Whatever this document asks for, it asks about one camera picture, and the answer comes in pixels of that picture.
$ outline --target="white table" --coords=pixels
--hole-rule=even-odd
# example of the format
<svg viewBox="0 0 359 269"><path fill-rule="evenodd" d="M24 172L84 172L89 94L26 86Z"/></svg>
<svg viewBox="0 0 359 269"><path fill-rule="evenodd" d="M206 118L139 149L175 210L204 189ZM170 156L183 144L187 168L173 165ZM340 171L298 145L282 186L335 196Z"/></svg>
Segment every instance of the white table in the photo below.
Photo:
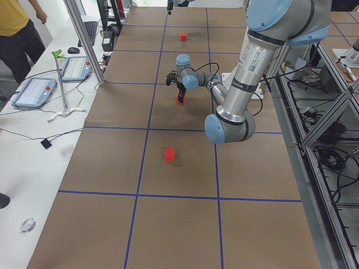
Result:
<svg viewBox="0 0 359 269"><path fill-rule="evenodd" d="M86 16L83 20L97 19ZM51 51L62 49L63 54L69 56L67 49L76 47L77 42L78 37L69 20L28 76L55 69L56 65ZM99 60L104 53L101 43L102 38L98 31L94 50ZM85 55L84 49L80 48L80 54L73 55ZM40 76L57 79L56 72ZM82 97L77 90L71 91L77 84L64 84L65 92L69 92L66 94L69 108L75 107ZM94 75L79 86L79 90L84 95L80 107L86 109L86 112L74 112L67 118L58 117L51 123L47 120L53 113L40 110L0 115L0 128L32 138L48 137L81 128L94 100L97 87ZM42 107L43 110L54 112L63 110L59 85L50 101ZM9 102L1 114L16 111L17 109ZM76 132L56 138L52 141L53 146L46 150L40 144L41 140L28 140L0 131L0 192L11 198L10 204L0 210L0 268L24 269L27 267L69 162L61 158L59 151L68 145L75 147L79 135L80 133ZM34 230L20 234L21 224L29 218L34 218L36 221Z"/></svg>

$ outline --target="human hand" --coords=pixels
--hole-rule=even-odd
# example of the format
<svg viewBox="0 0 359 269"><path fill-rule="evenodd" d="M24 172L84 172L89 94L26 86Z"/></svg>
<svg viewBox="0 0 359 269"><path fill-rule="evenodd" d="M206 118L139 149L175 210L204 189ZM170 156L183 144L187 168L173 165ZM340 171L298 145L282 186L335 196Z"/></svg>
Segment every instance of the human hand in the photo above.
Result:
<svg viewBox="0 0 359 269"><path fill-rule="evenodd" d="M47 15L46 15L46 13L45 13L43 10L37 12L37 13L36 13L36 17L37 17L43 24L46 23Z"/></svg>

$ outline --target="black mouse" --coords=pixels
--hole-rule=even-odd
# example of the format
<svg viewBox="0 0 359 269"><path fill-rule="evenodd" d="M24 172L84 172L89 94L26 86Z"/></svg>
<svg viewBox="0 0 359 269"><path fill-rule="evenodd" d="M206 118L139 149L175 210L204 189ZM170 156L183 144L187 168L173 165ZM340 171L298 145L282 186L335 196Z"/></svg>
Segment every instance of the black mouse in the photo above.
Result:
<svg viewBox="0 0 359 269"><path fill-rule="evenodd" d="M70 53L70 54L77 54L77 53L80 53L80 49L77 48L77 47L69 47L67 52Z"/></svg>

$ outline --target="black keyboard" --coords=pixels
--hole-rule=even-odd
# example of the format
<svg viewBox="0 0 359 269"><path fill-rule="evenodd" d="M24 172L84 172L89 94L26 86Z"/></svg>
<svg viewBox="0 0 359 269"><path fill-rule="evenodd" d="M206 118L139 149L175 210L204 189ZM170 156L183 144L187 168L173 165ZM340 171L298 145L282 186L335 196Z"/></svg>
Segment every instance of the black keyboard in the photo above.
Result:
<svg viewBox="0 0 359 269"><path fill-rule="evenodd" d="M84 26L88 32L92 46L95 44L96 32L97 32L97 21L85 21ZM81 41L77 44L78 47L82 47Z"/></svg>

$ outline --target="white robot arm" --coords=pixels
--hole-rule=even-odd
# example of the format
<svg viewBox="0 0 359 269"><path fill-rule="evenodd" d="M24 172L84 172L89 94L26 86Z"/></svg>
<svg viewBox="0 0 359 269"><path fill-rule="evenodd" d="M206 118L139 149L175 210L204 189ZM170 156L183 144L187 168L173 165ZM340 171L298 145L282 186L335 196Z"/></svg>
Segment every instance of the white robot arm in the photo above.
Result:
<svg viewBox="0 0 359 269"><path fill-rule="evenodd" d="M205 120L209 140L238 142L254 134L255 121L246 108L271 55L285 43L294 46L323 40L329 32L331 3L331 0L252 0L247 11L249 43L229 89L213 73L195 72L188 55L177 57L177 69L168 75L167 85L175 82L180 94L205 86L219 104L215 114Z"/></svg>

